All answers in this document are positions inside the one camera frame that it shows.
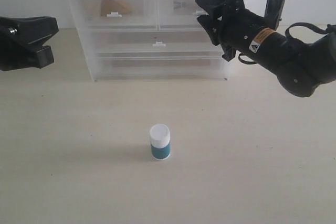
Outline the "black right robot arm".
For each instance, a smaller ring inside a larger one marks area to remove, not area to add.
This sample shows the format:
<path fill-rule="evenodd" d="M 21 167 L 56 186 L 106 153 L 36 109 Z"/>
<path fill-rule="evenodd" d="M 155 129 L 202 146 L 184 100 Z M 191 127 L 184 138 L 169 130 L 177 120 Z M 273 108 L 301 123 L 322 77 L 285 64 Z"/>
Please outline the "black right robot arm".
<path fill-rule="evenodd" d="M 267 0 L 263 17 L 245 7 L 244 0 L 195 0 L 205 11 L 197 18 L 223 59 L 235 57 L 246 65 L 260 65 L 273 73 L 294 96 L 307 98 L 315 89 L 335 81 L 335 25 L 321 29 L 310 23 L 294 23 L 323 37 L 314 43 L 276 30 L 286 0 Z"/>

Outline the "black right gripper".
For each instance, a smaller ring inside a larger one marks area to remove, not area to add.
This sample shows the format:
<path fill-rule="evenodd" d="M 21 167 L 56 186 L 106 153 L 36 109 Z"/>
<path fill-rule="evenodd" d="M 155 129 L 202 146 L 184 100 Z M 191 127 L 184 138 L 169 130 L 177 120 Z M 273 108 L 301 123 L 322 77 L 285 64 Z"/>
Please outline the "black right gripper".
<path fill-rule="evenodd" d="M 268 71 L 284 71 L 291 66 L 290 43 L 285 36 L 267 26 L 245 7 L 244 0 L 195 0 L 208 15 L 197 17 L 214 46 L 221 45 L 224 59 L 231 61 L 236 52 Z"/>

